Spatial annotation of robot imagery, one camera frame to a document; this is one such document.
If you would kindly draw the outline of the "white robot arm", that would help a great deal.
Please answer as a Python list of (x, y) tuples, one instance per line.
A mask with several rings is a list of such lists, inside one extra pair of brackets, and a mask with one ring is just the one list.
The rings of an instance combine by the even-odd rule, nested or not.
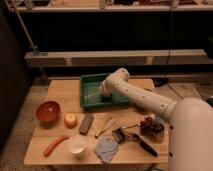
[(100, 92), (118, 92), (170, 125), (168, 171), (213, 171), (213, 108), (198, 98), (170, 99), (128, 79), (120, 68), (104, 79)]

